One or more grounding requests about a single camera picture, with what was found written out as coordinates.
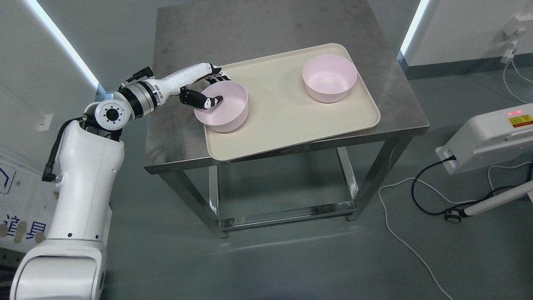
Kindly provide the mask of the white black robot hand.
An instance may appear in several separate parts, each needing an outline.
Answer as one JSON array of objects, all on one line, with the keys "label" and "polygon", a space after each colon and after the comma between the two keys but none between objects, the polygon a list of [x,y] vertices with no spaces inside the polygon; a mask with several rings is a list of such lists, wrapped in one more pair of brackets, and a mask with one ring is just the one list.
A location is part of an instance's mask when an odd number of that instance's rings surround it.
[{"label": "white black robot hand", "polygon": [[185,67],[162,79],[154,80],[152,85],[158,87],[159,94],[164,101],[171,96],[177,96],[181,104],[198,110],[210,110],[219,105],[224,97],[221,95],[206,96],[195,91],[193,85],[202,80],[212,85],[231,79],[222,67],[203,62]]}]

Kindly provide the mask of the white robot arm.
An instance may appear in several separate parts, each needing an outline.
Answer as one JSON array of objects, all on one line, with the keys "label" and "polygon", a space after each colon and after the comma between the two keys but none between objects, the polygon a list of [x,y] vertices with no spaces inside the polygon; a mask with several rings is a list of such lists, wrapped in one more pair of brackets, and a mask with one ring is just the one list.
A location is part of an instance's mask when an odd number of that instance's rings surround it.
[{"label": "white robot arm", "polygon": [[61,126],[42,180],[59,188],[46,239],[29,250],[12,280],[11,300],[97,300],[105,282],[112,187],[125,154],[128,121],[177,95],[150,67],[123,82],[110,99],[89,104]]}]

